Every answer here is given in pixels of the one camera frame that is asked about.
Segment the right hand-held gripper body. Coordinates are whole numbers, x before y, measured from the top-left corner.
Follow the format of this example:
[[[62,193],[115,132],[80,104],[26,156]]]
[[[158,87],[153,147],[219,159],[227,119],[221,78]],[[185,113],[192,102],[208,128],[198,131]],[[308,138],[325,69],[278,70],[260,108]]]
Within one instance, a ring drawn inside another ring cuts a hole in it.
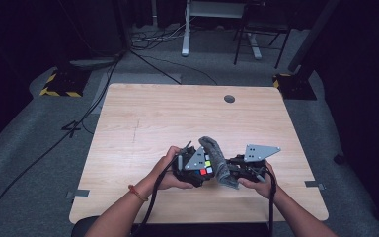
[[[230,175],[252,182],[265,182],[266,158],[280,151],[279,147],[248,144],[243,155],[226,161]]]

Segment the multicoloured puzzle cube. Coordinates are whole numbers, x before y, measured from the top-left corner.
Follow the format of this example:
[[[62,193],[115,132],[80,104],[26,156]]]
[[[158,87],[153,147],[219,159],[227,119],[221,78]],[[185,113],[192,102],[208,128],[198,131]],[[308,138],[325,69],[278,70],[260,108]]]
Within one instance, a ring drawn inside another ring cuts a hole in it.
[[[194,163],[194,166],[198,174],[201,176],[213,174],[213,168],[208,154],[197,154],[195,158],[196,162]]]

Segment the black metal chair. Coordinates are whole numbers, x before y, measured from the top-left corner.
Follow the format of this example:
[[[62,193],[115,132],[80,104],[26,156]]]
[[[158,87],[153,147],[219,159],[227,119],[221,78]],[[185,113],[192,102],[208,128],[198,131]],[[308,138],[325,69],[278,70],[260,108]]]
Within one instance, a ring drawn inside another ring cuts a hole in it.
[[[291,33],[289,15],[275,0],[248,0],[242,12],[239,27],[233,40],[237,42],[234,64],[237,64],[243,34],[273,36],[268,49],[279,51],[274,65],[277,68]]]

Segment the grey slanted stand pole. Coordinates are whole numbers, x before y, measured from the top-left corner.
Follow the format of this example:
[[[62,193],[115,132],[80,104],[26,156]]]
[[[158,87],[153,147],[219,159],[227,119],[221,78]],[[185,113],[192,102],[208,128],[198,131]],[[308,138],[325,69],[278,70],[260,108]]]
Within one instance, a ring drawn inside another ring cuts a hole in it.
[[[316,17],[313,23],[313,26],[310,28],[310,31],[307,37],[303,40],[299,49],[297,50],[292,60],[290,61],[287,67],[289,71],[295,72],[297,68],[303,64],[303,62],[306,59],[307,54],[312,48],[313,43],[317,39],[319,33],[324,28],[325,24],[327,23],[327,21],[329,20],[333,12],[335,11],[339,2],[340,0],[325,0],[325,5],[319,11],[319,15]]]

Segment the grey tape piece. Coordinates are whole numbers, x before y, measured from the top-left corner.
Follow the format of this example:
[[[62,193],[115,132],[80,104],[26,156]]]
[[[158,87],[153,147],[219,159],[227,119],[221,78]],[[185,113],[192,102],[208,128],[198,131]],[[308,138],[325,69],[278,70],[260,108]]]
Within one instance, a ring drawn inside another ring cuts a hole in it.
[[[325,185],[317,181],[305,181],[306,188],[318,188],[320,191],[326,189]]]
[[[68,191],[66,193],[66,198],[67,199],[74,199],[76,197],[79,198],[86,198],[89,195],[89,190],[76,190],[76,191]]]

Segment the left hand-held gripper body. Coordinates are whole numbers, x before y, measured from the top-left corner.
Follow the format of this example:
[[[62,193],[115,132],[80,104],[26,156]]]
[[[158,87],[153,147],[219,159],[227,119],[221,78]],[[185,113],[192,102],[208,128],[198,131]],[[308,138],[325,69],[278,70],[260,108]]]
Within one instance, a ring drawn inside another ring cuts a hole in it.
[[[172,170],[174,176],[182,182],[190,183],[196,187],[196,176],[199,175],[196,172],[194,163],[196,162],[195,156],[197,154],[207,154],[203,147],[200,146],[195,149],[189,144],[182,148],[181,151],[174,157],[172,164]]]

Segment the black yellow striped stand base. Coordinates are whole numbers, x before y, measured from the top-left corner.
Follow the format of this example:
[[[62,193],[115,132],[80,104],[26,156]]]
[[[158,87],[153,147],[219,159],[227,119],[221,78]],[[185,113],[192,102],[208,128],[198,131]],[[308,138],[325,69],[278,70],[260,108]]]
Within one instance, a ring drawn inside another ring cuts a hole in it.
[[[278,73],[272,76],[272,85],[284,100],[316,100],[317,97],[308,80],[296,75]]]
[[[54,69],[39,94],[41,96],[82,97],[90,75],[90,71],[66,72]]]

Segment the person's dark clothing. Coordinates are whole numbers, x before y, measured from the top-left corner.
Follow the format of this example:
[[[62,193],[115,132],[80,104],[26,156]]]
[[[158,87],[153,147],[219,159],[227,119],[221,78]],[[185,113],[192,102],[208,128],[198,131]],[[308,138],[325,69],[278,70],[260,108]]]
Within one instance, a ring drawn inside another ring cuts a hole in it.
[[[91,216],[78,221],[71,237],[85,237],[99,224],[100,216]],[[122,220],[109,221],[103,227],[117,228],[123,226]],[[204,224],[146,224],[136,237],[270,237],[264,223],[204,223]]]

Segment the person's left hand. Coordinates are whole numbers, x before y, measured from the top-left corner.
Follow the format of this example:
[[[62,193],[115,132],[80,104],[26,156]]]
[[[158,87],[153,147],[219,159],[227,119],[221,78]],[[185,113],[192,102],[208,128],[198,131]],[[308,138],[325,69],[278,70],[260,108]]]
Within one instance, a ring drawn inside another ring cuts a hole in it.
[[[159,190],[166,190],[169,188],[193,188],[192,184],[179,181],[168,168],[168,165],[172,162],[175,155],[180,151],[181,149],[179,147],[171,146],[166,155],[163,156],[152,168],[152,170],[136,185],[137,189],[145,198],[152,195],[155,183],[159,177],[162,178],[162,181],[158,186]]]

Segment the person's right hand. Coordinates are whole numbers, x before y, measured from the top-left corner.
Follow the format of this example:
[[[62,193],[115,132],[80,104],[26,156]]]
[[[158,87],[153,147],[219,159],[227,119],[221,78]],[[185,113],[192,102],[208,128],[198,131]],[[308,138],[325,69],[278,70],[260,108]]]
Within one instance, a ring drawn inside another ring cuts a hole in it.
[[[265,175],[265,182],[252,182],[245,178],[239,178],[238,183],[242,186],[255,190],[259,195],[264,198],[270,198],[276,192],[276,177],[273,172],[272,166],[266,162],[267,173]]]

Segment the white desk frame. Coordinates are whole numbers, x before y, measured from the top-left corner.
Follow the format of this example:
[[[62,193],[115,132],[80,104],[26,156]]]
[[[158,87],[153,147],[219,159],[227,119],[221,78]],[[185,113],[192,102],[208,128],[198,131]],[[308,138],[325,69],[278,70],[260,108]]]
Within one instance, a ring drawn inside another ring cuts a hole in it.
[[[224,0],[186,0],[185,9],[185,32],[182,46],[182,56],[190,54],[190,21],[195,17],[241,19],[243,3],[236,0],[225,2]]]

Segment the grey fluffy cloth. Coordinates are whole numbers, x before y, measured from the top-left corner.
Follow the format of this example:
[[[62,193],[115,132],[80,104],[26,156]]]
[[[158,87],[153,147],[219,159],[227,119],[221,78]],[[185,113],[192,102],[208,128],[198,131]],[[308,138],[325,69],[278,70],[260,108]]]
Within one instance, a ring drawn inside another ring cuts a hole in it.
[[[201,137],[198,142],[209,155],[215,178],[218,183],[228,188],[238,190],[239,183],[231,176],[230,169],[227,166],[226,159],[224,158],[219,144],[209,136]]]

